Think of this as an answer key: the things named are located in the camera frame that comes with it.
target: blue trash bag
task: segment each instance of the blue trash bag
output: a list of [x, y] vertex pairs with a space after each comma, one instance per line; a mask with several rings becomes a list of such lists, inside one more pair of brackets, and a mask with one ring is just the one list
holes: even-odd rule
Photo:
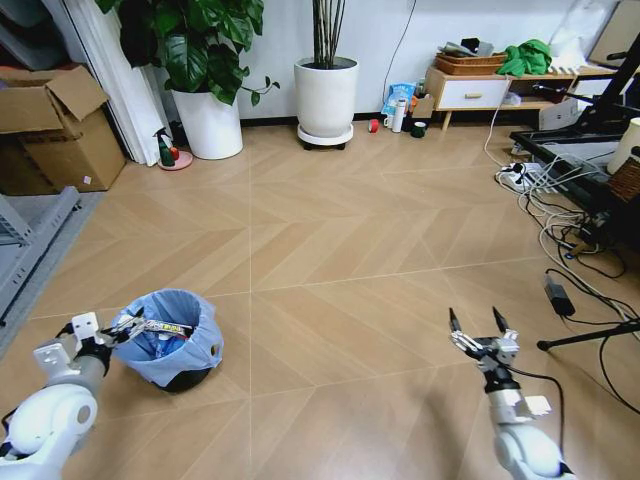
[[[158, 290], [136, 299], [111, 325], [115, 326], [121, 315], [135, 315], [141, 308], [145, 318], [194, 327], [185, 341], [172, 339], [166, 345], [158, 345], [161, 341], [157, 333], [143, 332], [115, 348], [116, 358], [149, 382], [163, 388], [182, 372], [205, 371], [199, 376], [200, 381], [222, 361], [224, 341], [214, 320], [215, 307], [203, 298], [186, 290]], [[156, 358], [162, 348], [165, 356]]]

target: wooden cabinet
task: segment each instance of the wooden cabinet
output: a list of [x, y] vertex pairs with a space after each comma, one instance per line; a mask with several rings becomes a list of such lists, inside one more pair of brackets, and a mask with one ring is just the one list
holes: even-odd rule
[[[599, 89], [608, 84], [613, 72], [599, 67], [583, 67], [579, 75], [555, 73], [546, 75], [524, 75], [516, 78], [506, 75], [449, 75], [435, 67], [427, 71], [426, 90], [433, 95], [434, 110], [446, 112], [443, 130], [446, 130], [454, 111], [461, 110], [541, 110], [562, 101], [563, 96], [544, 98], [533, 91], [533, 85], [541, 82], [554, 88], [567, 88], [578, 85], [580, 80], [600, 79]], [[508, 91], [517, 93], [520, 105], [501, 105]]]

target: cardboard box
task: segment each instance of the cardboard box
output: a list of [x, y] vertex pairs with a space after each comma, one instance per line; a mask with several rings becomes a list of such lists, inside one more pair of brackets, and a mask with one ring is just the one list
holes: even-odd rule
[[423, 98], [418, 99], [418, 103], [413, 109], [413, 118], [428, 119], [433, 114], [434, 98], [430, 94], [426, 94]]
[[0, 135], [0, 193], [50, 195], [58, 190], [15, 135]]
[[[14, 145], [5, 154], [10, 142], [2, 142], [2, 176], [8, 171], [2, 164], [9, 157], [14, 162], [29, 159], [28, 166], [19, 168], [24, 189], [16, 193], [20, 189], [12, 180], [13, 194], [37, 194], [35, 190], [43, 189], [39, 180], [24, 180], [27, 171], [44, 176], [55, 191], [67, 185], [82, 192], [111, 186], [125, 158], [101, 110], [107, 96], [84, 67], [46, 72], [0, 69], [0, 80], [8, 85], [0, 90], [0, 108], [5, 112], [0, 134], [15, 134], [26, 152], [17, 154]], [[6, 189], [7, 183], [1, 181], [0, 188]]]

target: wicker basket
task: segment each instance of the wicker basket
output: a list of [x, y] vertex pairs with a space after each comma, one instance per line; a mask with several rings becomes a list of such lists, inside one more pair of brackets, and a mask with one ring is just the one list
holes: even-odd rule
[[507, 59], [507, 54], [494, 53], [490, 57], [454, 57], [452, 55], [438, 53], [436, 57], [456, 65], [502, 65]]
[[621, 200], [630, 202], [640, 194], [640, 162], [629, 158], [609, 179], [611, 191]]
[[444, 58], [436, 57], [436, 68], [449, 75], [492, 75], [500, 68], [500, 65], [459, 65], [447, 62]]

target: wooden floor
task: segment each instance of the wooden floor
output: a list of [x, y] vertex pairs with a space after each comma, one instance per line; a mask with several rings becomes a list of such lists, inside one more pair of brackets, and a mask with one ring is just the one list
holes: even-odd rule
[[[488, 128], [423, 140], [355, 129], [342, 152], [306, 152], [289, 127], [245, 128], [234, 158], [125, 168], [2, 360], [0, 411], [42, 386], [31, 351], [72, 314], [106, 322], [163, 287], [216, 305], [224, 361], [169, 395], [114, 360], [65, 480], [510, 478], [482, 377], [448, 339], [448, 307], [467, 332], [492, 335], [492, 305], [520, 331], [516, 366], [563, 384], [579, 478], [638, 478], [640, 417], [599, 386], [598, 343], [535, 349], [571, 331], [542, 289], [551, 263], [536, 225], [492, 181]], [[511, 130], [492, 141], [503, 160]], [[638, 271], [585, 276], [638, 306]], [[567, 290], [576, 318], [613, 320]], [[609, 342], [610, 375], [635, 405], [639, 360], [633, 338]], [[557, 438], [553, 385], [521, 383], [548, 396], [554, 413], [539, 423]]]

